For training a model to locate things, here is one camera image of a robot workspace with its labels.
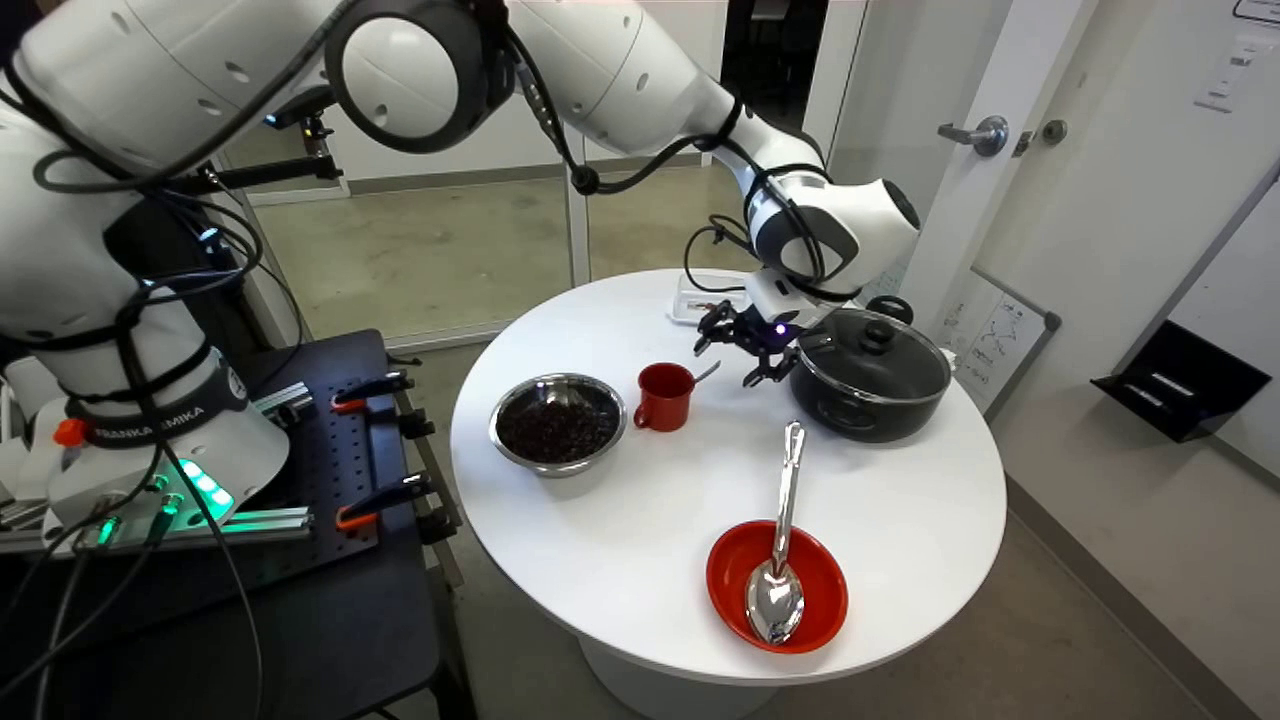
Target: red plate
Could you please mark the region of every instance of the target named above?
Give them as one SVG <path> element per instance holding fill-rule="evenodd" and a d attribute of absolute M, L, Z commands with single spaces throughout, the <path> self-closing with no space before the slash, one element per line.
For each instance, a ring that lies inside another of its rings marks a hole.
<path fill-rule="evenodd" d="M 767 560 L 767 554 L 770 520 L 735 524 L 710 545 L 709 596 L 717 618 L 762 652 L 803 656 L 823 650 L 846 618 L 846 589 L 837 555 L 808 532 L 791 528 L 791 573 L 803 583 L 803 618 L 788 643 L 762 643 L 746 622 L 746 578 Z"/>

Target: small red cup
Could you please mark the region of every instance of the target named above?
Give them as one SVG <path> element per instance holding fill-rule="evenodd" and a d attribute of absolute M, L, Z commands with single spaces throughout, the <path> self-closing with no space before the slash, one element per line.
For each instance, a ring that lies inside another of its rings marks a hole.
<path fill-rule="evenodd" d="M 638 408 L 636 425 L 650 433 L 675 433 L 688 420 L 688 395 L 696 379 L 681 363 L 649 363 L 638 373 Z"/>

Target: silver spoon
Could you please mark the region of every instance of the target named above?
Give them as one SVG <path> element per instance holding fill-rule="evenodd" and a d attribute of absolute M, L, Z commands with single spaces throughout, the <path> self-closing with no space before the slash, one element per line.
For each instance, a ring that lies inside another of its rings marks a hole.
<path fill-rule="evenodd" d="M 767 643 L 788 643 L 803 618 L 803 583 L 788 569 L 799 458 L 803 458 L 803 425 L 788 425 L 770 555 L 746 582 L 746 622 L 754 636 Z"/>

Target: black pot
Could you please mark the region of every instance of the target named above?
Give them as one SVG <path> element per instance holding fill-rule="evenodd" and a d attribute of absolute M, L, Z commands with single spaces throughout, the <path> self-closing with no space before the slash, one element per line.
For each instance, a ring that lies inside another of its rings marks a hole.
<path fill-rule="evenodd" d="M 899 441 L 928 425 L 950 389 L 950 361 L 912 329 L 912 309 L 878 298 L 837 309 L 799 335 L 799 408 L 852 441 Z"/>

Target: door handle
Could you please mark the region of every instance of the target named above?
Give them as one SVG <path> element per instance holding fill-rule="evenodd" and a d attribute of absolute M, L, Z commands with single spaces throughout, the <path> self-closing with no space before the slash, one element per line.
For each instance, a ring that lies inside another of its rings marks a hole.
<path fill-rule="evenodd" d="M 937 130 L 943 140 L 950 143 L 971 143 L 974 157 L 999 157 L 1002 143 L 1008 143 L 1008 119 L 1002 117 L 987 117 L 980 119 L 971 131 L 968 130 L 957 130 L 957 124 L 943 124 Z"/>

